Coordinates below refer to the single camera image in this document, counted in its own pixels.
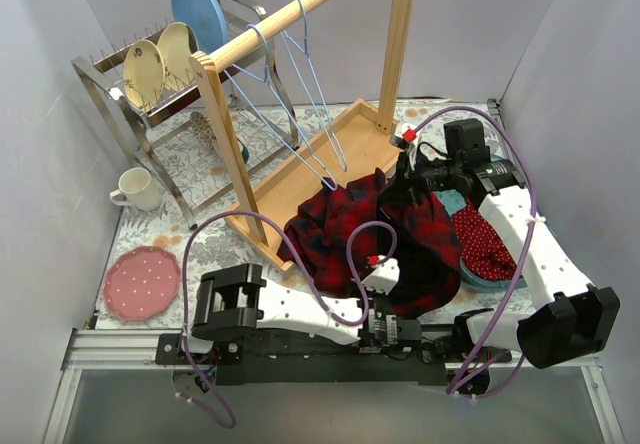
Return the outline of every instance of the cream plate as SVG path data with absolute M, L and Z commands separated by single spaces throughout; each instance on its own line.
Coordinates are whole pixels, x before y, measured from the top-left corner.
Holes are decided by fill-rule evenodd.
M 123 70 L 129 102 L 140 111 L 149 111 L 162 97 L 164 73 L 162 56 L 153 42 L 142 39 L 132 44 Z
M 166 71 L 164 85 L 172 91 L 187 87 L 193 79 L 189 56 L 198 50 L 189 26 L 182 22 L 170 24 L 160 35 L 158 50 Z

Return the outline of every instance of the floral tablecloth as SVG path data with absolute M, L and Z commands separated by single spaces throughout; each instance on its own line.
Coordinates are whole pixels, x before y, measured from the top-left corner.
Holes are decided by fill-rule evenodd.
M 395 118 L 400 122 L 410 122 L 418 124 L 428 115 L 451 105 L 442 101 L 426 99 L 413 99 L 398 101 Z M 468 104 L 477 109 L 487 111 L 484 104 Z M 331 112 L 339 114 L 346 106 L 332 105 Z M 282 129 L 288 128 L 287 119 L 283 111 L 268 109 L 265 114 Z M 296 107 L 299 124 L 306 130 L 309 138 L 317 132 L 317 118 L 308 107 Z M 440 149 L 445 148 L 442 124 L 449 120 L 470 117 L 468 112 L 452 112 L 436 119 L 432 126 L 424 132 L 427 133 L 429 141 Z M 189 118 L 189 113 L 180 113 L 170 121 L 159 126 L 155 133 L 166 133 L 172 128 L 180 125 Z M 262 123 L 257 121 L 246 111 L 236 111 L 233 113 L 236 122 L 237 133 L 245 142 L 249 149 L 249 165 L 263 159 L 270 154 L 274 148 L 279 146 L 276 138 L 263 128 Z M 499 137 L 488 125 L 485 126 L 485 139 L 489 143 L 492 153 L 502 155 Z M 229 182 L 226 169 L 222 159 L 214 152 L 201 146 L 195 136 L 186 131 L 178 137 L 164 144 L 159 150 L 161 160 L 174 179 L 180 185 L 185 198 L 192 204 L 201 202 L 207 195 L 211 195 L 216 189 L 220 189 Z M 252 183 L 257 184 L 263 177 L 275 169 L 286 157 L 277 158 L 264 169 L 256 173 L 252 178 Z M 222 210 L 228 208 L 236 200 L 232 191 L 223 196 L 219 201 L 210 206 L 205 212 L 197 216 L 199 223 L 214 216 Z M 131 207 L 123 209 L 120 226 L 109 256 L 108 267 L 123 253 L 138 246 L 160 246 L 174 253 L 178 260 L 182 262 L 184 245 L 190 236 L 190 231 L 173 201 L 171 195 L 163 192 L 163 204 L 156 211 L 141 212 Z M 200 233 L 194 243 L 188 267 L 188 289 L 190 310 L 195 307 L 196 291 L 198 289 L 200 276 L 209 271 L 222 267 L 233 266 L 245 262 L 261 264 L 263 275 L 277 283 L 287 287 L 304 290 L 307 288 L 299 271 L 291 273 L 286 279 L 264 259 L 262 259 L 253 248 L 242 240 L 235 232 L 228 228 L 224 222 L 218 221 L 210 225 Z M 421 320 L 429 322 L 452 322 L 453 318 L 461 312 L 483 307 L 496 307 L 502 297 L 502 292 L 478 293 L 472 288 L 464 285 L 456 297 L 445 307 L 424 314 Z M 99 293 L 96 302 L 96 329 L 177 329 L 182 325 L 182 293 L 176 297 L 169 307 L 162 313 L 146 321 L 121 321 L 117 316 L 109 313 L 105 308 L 102 292 Z M 507 312 L 524 312 L 531 310 L 531 296 L 527 289 L 516 290 Z

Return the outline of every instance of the plaid cloth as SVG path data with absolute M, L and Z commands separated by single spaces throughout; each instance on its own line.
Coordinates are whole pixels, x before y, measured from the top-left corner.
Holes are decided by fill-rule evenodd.
M 381 220 L 398 234 L 400 279 L 389 294 L 395 312 L 407 318 L 444 306 L 460 286 L 460 244 L 451 220 L 438 199 L 429 195 L 419 207 L 386 202 L 381 196 L 385 176 L 374 174 L 336 191 L 323 188 L 298 207 L 285 233 L 294 243 L 305 267 L 321 292 L 348 297 L 358 295 L 346 259 L 349 235 L 364 222 Z M 386 254 L 391 237 L 386 229 L 368 228 L 353 245 L 353 260 L 364 278 L 370 256 Z M 292 255 L 282 244 L 278 256 Z

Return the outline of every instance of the blue plate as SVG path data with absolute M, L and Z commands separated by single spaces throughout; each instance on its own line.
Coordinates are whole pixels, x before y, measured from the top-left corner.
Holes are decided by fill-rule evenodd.
M 229 40 L 229 28 L 217 0 L 171 0 L 173 20 L 184 22 L 198 41 L 198 48 L 212 53 Z

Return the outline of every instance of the pink plate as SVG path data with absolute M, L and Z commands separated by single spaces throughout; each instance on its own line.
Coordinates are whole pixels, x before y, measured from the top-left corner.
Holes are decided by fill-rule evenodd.
M 102 295 L 123 321 L 143 321 L 164 311 L 178 294 L 176 256 L 156 246 L 140 246 L 118 258 L 107 271 Z

